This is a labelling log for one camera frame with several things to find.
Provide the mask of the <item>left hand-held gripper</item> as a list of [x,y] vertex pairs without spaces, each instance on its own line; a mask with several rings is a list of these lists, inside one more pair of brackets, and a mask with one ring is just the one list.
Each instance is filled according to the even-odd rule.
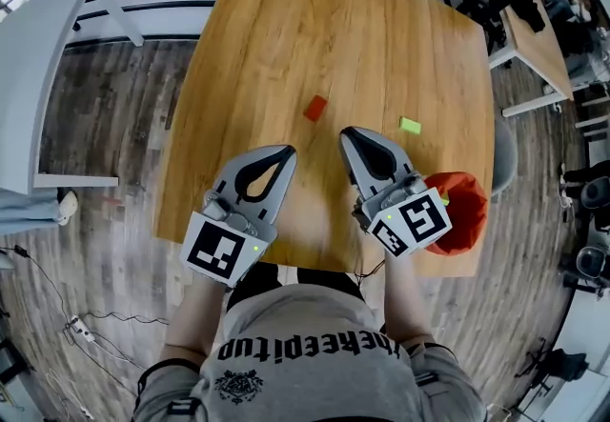
[[[228,161],[213,184],[216,192],[207,191],[202,210],[191,215],[179,254],[181,262],[218,283],[235,287],[277,238],[272,224],[296,163],[296,150],[291,145],[252,149]],[[263,191],[251,195],[248,187],[272,167],[274,172]],[[228,200],[236,205],[243,202],[248,213],[258,219]]]

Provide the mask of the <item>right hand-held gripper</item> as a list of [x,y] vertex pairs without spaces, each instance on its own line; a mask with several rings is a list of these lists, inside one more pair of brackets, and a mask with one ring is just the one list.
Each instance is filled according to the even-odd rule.
[[[439,192],[427,187],[420,174],[410,173],[411,160],[396,142],[350,126],[339,134],[339,150],[361,198],[353,216],[391,256],[423,249],[451,230]],[[403,174],[408,175],[395,183]]]

